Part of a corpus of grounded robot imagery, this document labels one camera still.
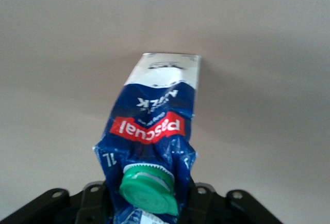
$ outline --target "pascual logo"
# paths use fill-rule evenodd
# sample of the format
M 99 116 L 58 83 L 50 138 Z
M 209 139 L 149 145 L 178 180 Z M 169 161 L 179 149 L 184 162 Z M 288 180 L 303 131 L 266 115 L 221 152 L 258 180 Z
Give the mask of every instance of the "pascual logo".
M 169 91 L 168 93 L 166 93 L 164 96 L 160 97 L 159 99 L 153 99 L 153 100 L 138 98 L 139 103 L 136 106 L 141 107 L 142 110 L 148 109 L 151 112 L 153 112 L 156 108 L 158 108 L 159 106 L 168 102 L 170 96 L 175 98 L 177 93 L 178 93 L 178 90 Z
M 143 144 L 157 143 L 172 135 L 186 135 L 184 119 L 171 111 L 148 129 L 138 125 L 132 117 L 116 117 L 109 132 Z

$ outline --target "black bracket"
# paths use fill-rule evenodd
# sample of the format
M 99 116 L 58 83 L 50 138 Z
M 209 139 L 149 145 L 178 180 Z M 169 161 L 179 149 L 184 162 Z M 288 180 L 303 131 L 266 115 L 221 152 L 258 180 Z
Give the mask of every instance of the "black bracket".
M 113 208 L 106 184 L 93 182 L 74 195 L 55 188 L 29 202 L 0 224 L 106 224 Z M 219 196 L 211 185 L 191 183 L 178 224 L 282 224 L 243 190 Z

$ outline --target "green bottle cap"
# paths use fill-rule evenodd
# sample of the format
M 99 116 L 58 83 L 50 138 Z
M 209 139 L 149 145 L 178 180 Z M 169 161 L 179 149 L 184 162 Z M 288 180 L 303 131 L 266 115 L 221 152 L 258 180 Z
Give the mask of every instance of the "green bottle cap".
M 174 177 L 154 164 L 132 164 L 124 168 L 119 193 L 133 206 L 153 214 L 178 215 L 173 196 Z

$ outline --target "white ceiling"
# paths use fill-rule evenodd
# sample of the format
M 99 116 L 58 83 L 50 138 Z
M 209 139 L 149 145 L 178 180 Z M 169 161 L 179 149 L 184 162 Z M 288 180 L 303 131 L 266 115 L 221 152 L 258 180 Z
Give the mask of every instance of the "white ceiling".
M 329 0 L 0 0 L 0 219 L 104 176 L 92 151 L 144 52 L 203 56 L 197 182 L 330 220 Z

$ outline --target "blue packaging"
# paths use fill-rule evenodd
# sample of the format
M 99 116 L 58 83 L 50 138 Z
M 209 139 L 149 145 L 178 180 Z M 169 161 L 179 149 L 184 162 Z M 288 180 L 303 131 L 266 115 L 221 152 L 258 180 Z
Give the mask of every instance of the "blue packaging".
M 94 147 L 113 203 L 113 223 L 177 222 L 196 159 L 188 141 L 200 60 L 143 54 L 126 81 Z

